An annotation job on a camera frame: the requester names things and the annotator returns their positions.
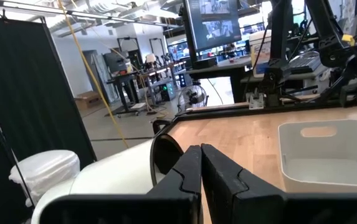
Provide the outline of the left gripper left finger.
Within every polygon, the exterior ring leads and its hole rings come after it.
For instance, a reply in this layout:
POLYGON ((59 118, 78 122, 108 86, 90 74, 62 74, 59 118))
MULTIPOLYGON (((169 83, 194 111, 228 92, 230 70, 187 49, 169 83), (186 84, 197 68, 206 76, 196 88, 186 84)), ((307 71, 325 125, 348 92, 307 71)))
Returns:
POLYGON ((153 187, 149 224, 202 224, 200 146, 190 146, 153 187))

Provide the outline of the white plastic bin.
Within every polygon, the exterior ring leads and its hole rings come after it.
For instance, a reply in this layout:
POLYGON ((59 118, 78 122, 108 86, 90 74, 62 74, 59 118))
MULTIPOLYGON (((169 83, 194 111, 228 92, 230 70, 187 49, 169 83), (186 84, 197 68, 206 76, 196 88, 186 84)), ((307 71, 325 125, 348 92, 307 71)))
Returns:
POLYGON ((357 192, 357 120, 284 123, 278 127, 288 192, 357 192))

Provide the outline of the yellow tag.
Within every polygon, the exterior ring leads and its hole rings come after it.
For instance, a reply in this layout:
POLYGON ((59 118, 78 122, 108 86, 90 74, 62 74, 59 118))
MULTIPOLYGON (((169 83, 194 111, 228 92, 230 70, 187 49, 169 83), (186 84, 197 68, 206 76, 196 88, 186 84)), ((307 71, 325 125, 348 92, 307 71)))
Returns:
POLYGON ((352 35, 343 34, 341 39, 342 39, 342 41, 346 42, 349 46, 351 46, 351 47, 355 46, 356 41, 352 35))

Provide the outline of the grey desk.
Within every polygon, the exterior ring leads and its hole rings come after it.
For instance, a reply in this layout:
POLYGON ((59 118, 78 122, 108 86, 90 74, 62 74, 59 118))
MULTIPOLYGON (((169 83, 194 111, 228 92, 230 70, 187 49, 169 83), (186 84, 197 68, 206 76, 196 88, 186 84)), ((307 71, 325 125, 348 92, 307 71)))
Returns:
MULTIPOLYGON (((329 73, 329 68, 323 65, 319 65, 318 68, 311 73, 291 74, 287 81, 283 84, 282 89, 285 91, 292 91, 308 88, 310 86, 317 86, 311 90, 304 90, 300 92, 299 95, 321 93, 325 88, 328 87, 329 73)), ((240 93, 243 94, 253 92, 256 88, 259 88, 259 85, 263 79, 263 77, 255 78, 252 74, 252 71, 246 72, 246 76, 240 81, 240 93)))

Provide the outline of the black computer keyboard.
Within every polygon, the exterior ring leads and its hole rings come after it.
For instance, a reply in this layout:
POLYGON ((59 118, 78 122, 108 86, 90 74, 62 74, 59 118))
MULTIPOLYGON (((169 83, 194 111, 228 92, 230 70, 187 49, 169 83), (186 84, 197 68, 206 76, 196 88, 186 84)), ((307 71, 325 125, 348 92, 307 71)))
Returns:
POLYGON ((320 65, 320 54, 317 51, 304 52, 289 61, 291 74, 311 73, 320 65))

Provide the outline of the white cup lying sideways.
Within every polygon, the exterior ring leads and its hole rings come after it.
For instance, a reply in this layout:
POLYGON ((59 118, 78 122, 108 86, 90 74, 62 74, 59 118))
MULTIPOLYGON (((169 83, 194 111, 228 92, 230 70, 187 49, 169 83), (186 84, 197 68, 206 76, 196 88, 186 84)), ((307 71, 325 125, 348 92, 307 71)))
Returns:
POLYGON ((145 194, 158 184, 184 154, 169 134, 135 145, 83 168, 75 177, 51 187, 39 200, 31 224, 40 224, 53 200, 76 194, 145 194))

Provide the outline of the floor fan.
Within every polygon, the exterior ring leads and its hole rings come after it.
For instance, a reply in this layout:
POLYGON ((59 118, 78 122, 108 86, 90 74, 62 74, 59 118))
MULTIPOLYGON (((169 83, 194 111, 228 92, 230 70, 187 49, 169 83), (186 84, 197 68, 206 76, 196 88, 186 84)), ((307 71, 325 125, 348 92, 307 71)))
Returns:
POLYGON ((186 86, 178 96, 178 111, 207 106, 208 94, 200 83, 186 86))

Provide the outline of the computer tower with green light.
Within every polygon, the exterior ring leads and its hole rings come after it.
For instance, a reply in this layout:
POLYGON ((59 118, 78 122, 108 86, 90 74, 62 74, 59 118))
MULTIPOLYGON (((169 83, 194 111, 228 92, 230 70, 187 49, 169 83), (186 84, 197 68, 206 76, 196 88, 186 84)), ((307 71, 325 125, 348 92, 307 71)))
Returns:
POLYGON ((159 86, 159 93, 162 101, 171 101, 176 97, 173 82, 161 84, 159 86))

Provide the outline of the black desk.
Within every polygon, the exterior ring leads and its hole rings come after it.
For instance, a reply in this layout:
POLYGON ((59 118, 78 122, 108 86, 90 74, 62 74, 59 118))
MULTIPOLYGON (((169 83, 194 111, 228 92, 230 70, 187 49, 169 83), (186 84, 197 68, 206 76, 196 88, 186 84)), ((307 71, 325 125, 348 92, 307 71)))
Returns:
POLYGON ((186 73, 192 79, 200 80, 206 78, 229 77, 231 81, 231 89, 235 103, 243 102, 244 88, 241 85, 241 80, 250 73, 250 70, 245 68, 251 66, 251 57, 235 57, 231 63, 229 59, 222 60, 209 68, 187 70, 186 73))

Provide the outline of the white wipes canister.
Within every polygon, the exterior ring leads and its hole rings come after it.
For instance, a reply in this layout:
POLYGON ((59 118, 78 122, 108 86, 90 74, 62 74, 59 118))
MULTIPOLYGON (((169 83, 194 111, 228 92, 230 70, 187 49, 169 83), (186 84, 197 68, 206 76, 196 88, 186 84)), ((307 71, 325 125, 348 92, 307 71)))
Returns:
POLYGON ((271 30, 251 34, 249 43, 253 76, 263 78, 270 59, 271 30))

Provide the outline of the cardboard box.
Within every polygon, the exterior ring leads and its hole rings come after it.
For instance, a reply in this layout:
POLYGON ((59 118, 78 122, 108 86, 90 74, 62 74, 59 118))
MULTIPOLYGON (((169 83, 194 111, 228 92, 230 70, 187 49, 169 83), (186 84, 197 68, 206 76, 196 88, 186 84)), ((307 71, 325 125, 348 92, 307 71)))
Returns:
POLYGON ((102 104, 102 98, 96 91, 88 91, 77 95, 75 98, 76 106, 79 110, 87 110, 102 104))

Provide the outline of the white trash can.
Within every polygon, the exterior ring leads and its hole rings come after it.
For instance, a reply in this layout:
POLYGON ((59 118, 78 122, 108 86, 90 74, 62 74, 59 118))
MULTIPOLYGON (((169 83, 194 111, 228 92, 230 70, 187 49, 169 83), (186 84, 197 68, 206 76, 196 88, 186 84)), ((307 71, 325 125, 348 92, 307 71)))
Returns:
POLYGON ((9 180, 21 185, 25 205, 31 207, 57 184, 72 179, 80 172, 80 159, 69 150, 51 150, 19 161, 10 171, 9 180))

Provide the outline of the black fabric room divider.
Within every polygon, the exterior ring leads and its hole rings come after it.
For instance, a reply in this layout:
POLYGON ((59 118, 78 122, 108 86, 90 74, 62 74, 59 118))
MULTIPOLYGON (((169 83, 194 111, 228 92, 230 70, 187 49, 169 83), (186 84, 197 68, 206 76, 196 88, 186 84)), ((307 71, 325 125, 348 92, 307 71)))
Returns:
POLYGON ((96 160, 55 45, 45 24, 0 18, 0 224, 31 216, 14 160, 53 149, 74 151, 80 165, 96 160))

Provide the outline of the black aluminium table frame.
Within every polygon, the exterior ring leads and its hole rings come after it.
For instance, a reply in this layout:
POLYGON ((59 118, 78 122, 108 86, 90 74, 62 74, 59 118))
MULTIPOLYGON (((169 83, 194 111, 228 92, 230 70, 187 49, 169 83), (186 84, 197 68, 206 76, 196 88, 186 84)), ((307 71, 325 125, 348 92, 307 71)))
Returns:
POLYGON ((321 94, 304 95, 299 101, 282 99, 282 106, 267 107, 261 110, 250 110, 248 103, 234 103, 231 105, 207 106, 187 109, 178 113, 172 120, 157 119, 152 128, 155 135, 167 133, 178 122, 197 119, 225 118, 231 116, 250 116, 255 114, 284 113, 291 111, 319 110, 337 107, 357 106, 357 92, 342 92, 324 99, 321 94))

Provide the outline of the metal mounting bracket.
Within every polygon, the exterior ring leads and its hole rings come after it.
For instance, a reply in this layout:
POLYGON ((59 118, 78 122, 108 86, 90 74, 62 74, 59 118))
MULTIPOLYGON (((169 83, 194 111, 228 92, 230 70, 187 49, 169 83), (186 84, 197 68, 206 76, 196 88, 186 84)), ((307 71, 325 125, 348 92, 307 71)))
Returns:
POLYGON ((251 93, 249 96, 249 109, 261 110, 264 109, 264 95, 262 93, 251 93))

